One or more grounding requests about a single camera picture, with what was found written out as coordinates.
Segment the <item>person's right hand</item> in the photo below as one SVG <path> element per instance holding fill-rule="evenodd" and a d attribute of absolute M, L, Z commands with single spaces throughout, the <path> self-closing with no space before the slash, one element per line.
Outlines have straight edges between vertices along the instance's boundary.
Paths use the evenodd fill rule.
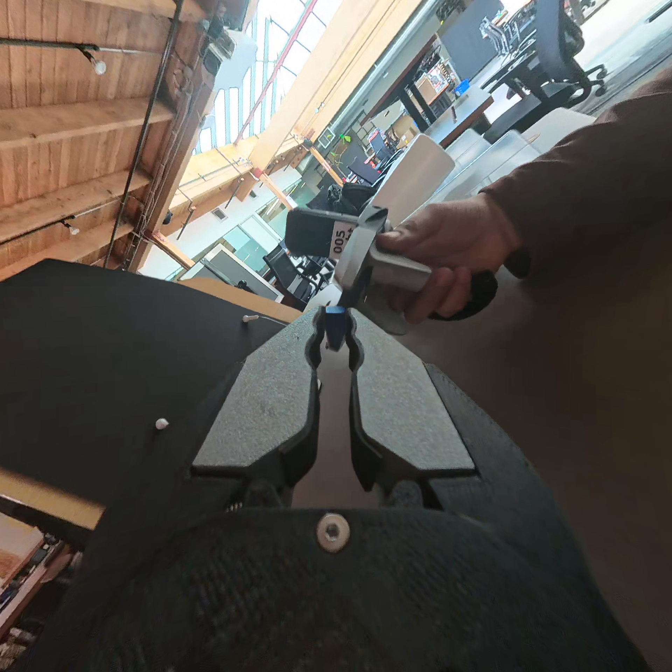
<path fill-rule="evenodd" d="M 378 235 L 376 242 L 379 248 L 432 270 L 421 291 L 391 295 L 391 308 L 409 324 L 420 324 L 432 315 L 456 315 L 472 299 L 472 276 L 495 273 L 523 246 L 505 213 L 483 193 L 427 205 L 395 230 Z"/>

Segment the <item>white curved chair back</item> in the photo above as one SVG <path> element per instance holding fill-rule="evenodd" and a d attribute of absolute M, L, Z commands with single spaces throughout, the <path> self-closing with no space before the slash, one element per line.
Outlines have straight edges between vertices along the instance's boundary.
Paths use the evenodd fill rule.
<path fill-rule="evenodd" d="M 432 197 L 454 168 L 444 148 L 418 134 L 386 174 L 372 204 L 386 208 L 388 219 L 398 225 Z"/>

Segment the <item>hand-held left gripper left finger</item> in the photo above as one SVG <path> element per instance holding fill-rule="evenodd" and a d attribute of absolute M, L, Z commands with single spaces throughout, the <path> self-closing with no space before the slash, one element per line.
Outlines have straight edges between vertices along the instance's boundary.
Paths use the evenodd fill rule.
<path fill-rule="evenodd" d="M 317 453 L 322 309 L 245 360 L 191 466 L 194 475 L 295 486 Z"/>

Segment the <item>small blue block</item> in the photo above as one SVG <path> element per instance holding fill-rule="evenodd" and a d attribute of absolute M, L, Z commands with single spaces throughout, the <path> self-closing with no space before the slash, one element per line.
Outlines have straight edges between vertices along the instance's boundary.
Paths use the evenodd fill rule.
<path fill-rule="evenodd" d="M 341 306 L 327 306 L 324 309 L 324 333 L 327 345 L 339 351 L 345 341 L 348 327 L 348 309 Z"/>

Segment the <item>black mesh office chair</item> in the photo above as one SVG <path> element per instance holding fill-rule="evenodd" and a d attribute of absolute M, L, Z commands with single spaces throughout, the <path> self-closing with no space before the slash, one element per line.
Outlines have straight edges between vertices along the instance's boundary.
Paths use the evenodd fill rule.
<path fill-rule="evenodd" d="M 303 311 L 318 293 L 319 284 L 292 263 L 281 245 L 264 255 L 263 260 L 274 279 L 275 288 L 283 297 L 283 304 Z"/>

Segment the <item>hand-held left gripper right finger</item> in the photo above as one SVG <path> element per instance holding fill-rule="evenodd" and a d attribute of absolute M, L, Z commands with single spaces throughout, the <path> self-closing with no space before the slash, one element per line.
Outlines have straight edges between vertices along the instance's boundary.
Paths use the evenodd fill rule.
<path fill-rule="evenodd" d="M 351 462 L 365 491 L 472 476 L 475 463 L 426 365 L 356 309 L 348 314 Z"/>

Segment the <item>person's right forearm brown sleeve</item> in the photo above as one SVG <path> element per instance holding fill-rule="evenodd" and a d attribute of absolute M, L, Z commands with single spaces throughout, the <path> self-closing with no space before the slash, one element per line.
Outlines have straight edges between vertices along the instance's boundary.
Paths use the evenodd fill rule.
<path fill-rule="evenodd" d="M 671 218 L 671 68 L 484 193 L 521 246 L 525 278 L 639 226 Z"/>

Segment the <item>black ceiling pipe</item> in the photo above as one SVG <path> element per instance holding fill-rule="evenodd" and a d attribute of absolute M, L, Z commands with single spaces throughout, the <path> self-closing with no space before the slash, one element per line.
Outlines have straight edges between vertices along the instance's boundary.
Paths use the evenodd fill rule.
<path fill-rule="evenodd" d="M 116 234 L 118 233 L 120 226 L 122 224 L 122 219 L 123 219 L 123 214 L 126 209 L 126 205 L 128 202 L 128 198 L 130 196 L 131 192 L 131 186 L 132 182 L 135 176 L 135 173 L 139 167 L 140 164 L 140 159 L 144 150 L 145 142 L 147 139 L 147 133 L 148 133 L 148 127 L 150 126 L 150 121 L 151 117 L 153 114 L 153 110 L 155 107 L 155 103 L 159 94 L 159 89 L 161 88 L 161 84 L 165 75 L 165 71 L 167 68 L 167 63 L 169 61 L 169 57 L 172 53 L 173 47 L 175 45 L 175 40 L 177 38 L 177 33 L 178 29 L 180 26 L 180 19 L 181 19 L 181 14 L 183 12 L 183 6 L 184 6 L 184 1 L 176 1 L 175 2 L 175 11 L 173 13 L 172 19 L 171 19 L 171 25 L 169 27 L 169 31 L 167 33 L 167 38 L 165 41 L 165 45 L 163 48 L 163 51 L 161 53 L 161 58 L 159 61 L 158 68 L 156 70 L 156 75 L 155 75 L 155 80 L 153 83 L 153 88 L 151 91 L 151 94 L 148 98 L 148 103 L 147 103 L 147 109 L 145 112 L 145 117 L 142 122 L 142 125 L 140 127 L 140 132 L 139 132 L 139 138 L 136 144 L 136 148 L 134 151 L 133 159 L 130 165 L 130 170 L 126 179 L 126 183 L 124 186 L 124 191 L 122 193 L 122 197 L 120 200 L 120 208 L 118 211 L 118 214 L 115 218 L 115 222 L 112 228 L 111 236 L 110 236 L 110 241 L 107 246 L 107 250 L 105 252 L 105 257 L 103 260 L 103 268 L 107 268 L 112 256 L 113 248 L 115 245 L 116 241 Z"/>

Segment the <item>black pinboard with wooden edge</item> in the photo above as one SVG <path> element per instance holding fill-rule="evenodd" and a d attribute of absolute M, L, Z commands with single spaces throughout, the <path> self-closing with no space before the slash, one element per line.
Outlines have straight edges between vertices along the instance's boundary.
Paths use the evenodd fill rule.
<path fill-rule="evenodd" d="M 1 467 L 108 507 L 280 324 L 177 283 L 46 259 L 1 282 Z"/>

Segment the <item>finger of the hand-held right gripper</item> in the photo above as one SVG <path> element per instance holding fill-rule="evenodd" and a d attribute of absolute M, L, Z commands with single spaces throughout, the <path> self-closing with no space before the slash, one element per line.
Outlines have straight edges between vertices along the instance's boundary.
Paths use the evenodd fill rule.
<path fill-rule="evenodd" d="M 385 231 L 388 212 L 388 208 L 367 206 L 357 219 L 335 267 L 335 284 L 341 289 L 339 307 L 356 307 L 365 295 L 372 277 L 370 249 Z"/>
<path fill-rule="evenodd" d="M 391 307 L 388 294 L 365 294 L 359 299 L 359 312 L 392 336 L 402 336 L 408 332 L 407 320 Z"/>

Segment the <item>white table with dark legs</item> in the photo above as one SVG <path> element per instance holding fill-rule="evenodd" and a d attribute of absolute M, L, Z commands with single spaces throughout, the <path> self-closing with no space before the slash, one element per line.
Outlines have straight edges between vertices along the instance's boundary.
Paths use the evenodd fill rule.
<path fill-rule="evenodd" d="M 494 102 L 490 93 L 478 87 L 470 87 L 448 108 L 448 111 L 428 125 L 407 90 L 403 89 L 399 98 L 411 114 L 419 131 L 442 148 L 449 147 L 461 134 L 471 128 Z"/>

